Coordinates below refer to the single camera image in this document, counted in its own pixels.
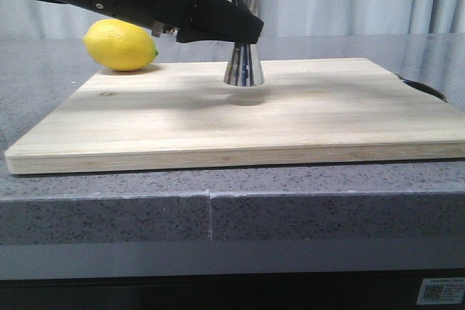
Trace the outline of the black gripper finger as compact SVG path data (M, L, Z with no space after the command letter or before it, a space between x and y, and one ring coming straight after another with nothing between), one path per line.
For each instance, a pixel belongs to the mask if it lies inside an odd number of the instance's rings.
M227 41L255 44L263 21L228 0L188 0L177 41Z

